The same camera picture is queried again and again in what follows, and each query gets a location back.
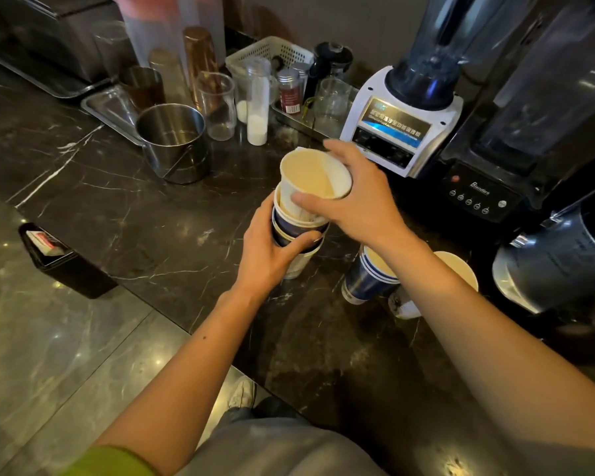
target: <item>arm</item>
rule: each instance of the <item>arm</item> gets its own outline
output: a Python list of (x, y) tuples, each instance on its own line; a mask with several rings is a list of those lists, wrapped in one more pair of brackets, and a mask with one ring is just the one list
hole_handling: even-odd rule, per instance
[(342, 200), (296, 194), (294, 201), (386, 260), (474, 396), (514, 441), (595, 451), (595, 384), (438, 259), (405, 226), (385, 175), (354, 145), (325, 146), (352, 172), (351, 193)]
[(302, 234), (285, 248), (271, 239), (273, 194), (245, 232), (238, 278), (190, 340), (95, 441), (139, 456), (172, 475), (191, 459), (249, 324), (290, 262), (321, 234)]

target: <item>metal tray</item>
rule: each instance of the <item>metal tray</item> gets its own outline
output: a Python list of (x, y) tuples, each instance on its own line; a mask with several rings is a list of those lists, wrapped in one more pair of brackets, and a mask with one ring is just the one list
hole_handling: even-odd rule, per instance
[(27, 51), (14, 37), (0, 40), (0, 64), (55, 98), (77, 98), (110, 83), (90, 84)]
[(109, 87), (88, 95), (82, 100), (82, 108), (101, 123), (126, 137), (135, 145), (143, 146), (137, 136), (135, 121), (137, 113), (132, 103), (119, 87)]
[[(349, 97), (349, 106), (355, 100), (359, 90), (352, 87)], [(326, 123), (316, 127), (315, 117), (313, 111), (307, 107), (302, 107), (300, 113), (289, 115), (282, 110), (280, 102), (277, 101), (271, 104), (271, 109), (275, 112), (275, 118), (284, 125), (294, 128), (298, 132), (302, 132), (311, 138), (319, 140), (320, 142), (327, 138), (339, 138), (341, 131), (344, 128), (344, 122)]]

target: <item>white sneaker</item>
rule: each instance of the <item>white sneaker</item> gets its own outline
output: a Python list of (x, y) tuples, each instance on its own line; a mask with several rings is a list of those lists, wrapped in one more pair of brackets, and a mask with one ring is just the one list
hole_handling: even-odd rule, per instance
[(256, 383), (247, 376), (242, 376), (234, 386), (233, 394), (229, 399), (227, 407), (231, 408), (253, 408), (256, 400)]

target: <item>forearm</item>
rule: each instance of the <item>forearm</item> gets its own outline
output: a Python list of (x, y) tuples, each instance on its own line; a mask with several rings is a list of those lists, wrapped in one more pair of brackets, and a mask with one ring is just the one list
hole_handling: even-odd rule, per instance
[(595, 384), (478, 295), (406, 228), (374, 249), (468, 387), (517, 440), (595, 449)]
[(159, 474), (191, 458), (261, 301), (231, 289), (161, 372), (95, 441), (127, 449)]

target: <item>white plastic basket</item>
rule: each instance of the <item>white plastic basket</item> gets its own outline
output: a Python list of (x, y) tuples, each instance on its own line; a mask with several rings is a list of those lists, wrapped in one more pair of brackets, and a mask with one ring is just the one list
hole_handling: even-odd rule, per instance
[(259, 56), (271, 61), (274, 56), (280, 56), (284, 66), (289, 67), (297, 61), (304, 63), (313, 63), (315, 55), (306, 48), (295, 45), (279, 37), (267, 37), (262, 40), (237, 51), (233, 55), (225, 58), (225, 65), (232, 74), (244, 73), (244, 69), (239, 67), (247, 58)]

